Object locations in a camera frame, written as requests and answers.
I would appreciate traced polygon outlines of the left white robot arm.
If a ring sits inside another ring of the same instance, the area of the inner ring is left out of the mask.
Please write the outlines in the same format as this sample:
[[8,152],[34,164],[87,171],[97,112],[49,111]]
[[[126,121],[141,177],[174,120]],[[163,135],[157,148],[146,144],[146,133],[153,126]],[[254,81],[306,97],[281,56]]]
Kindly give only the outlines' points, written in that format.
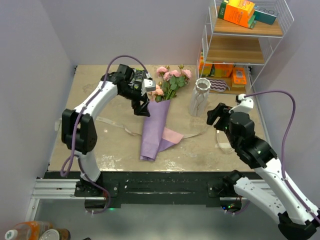
[[70,156],[62,165],[61,176],[68,176],[73,159],[77,158],[80,167],[78,188],[92,196],[102,194],[106,197],[94,153],[98,141],[95,121],[116,96],[130,100],[136,116],[149,117],[149,93],[155,89],[156,83],[147,70],[120,64],[116,71],[101,77],[95,90],[81,104],[74,109],[65,109],[61,120],[61,141],[70,150]]

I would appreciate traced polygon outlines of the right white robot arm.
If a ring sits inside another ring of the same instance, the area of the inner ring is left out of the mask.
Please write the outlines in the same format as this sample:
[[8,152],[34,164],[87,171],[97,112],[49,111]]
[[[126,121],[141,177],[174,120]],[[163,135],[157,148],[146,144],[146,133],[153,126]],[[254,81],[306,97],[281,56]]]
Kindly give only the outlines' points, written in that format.
[[213,190],[220,197],[235,195],[246,198],[268,214],[288,240],[308,240],[319,228],[320,209],[311,203],[303,205],[306,196],[282,170],[276,152],[256,136],[255,123],[248,113],[235,112],[219,103],[207,112],[206,123],[225,133],[239,159],[254,170],[270,187],[273,194],[254,185],[243,173],[233,170]]

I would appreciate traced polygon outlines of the purple wrapping paper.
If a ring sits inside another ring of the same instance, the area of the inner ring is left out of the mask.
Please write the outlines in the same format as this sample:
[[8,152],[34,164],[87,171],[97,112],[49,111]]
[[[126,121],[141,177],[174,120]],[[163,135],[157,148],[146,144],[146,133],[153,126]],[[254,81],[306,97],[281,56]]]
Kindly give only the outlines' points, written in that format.
[[168,140],[163,138],[170,103],[170,100],[165,100],[151,101],[148,104],[150,117],[146,117],[143,123],[140,160],[154,161],[158,152],[172,146]]

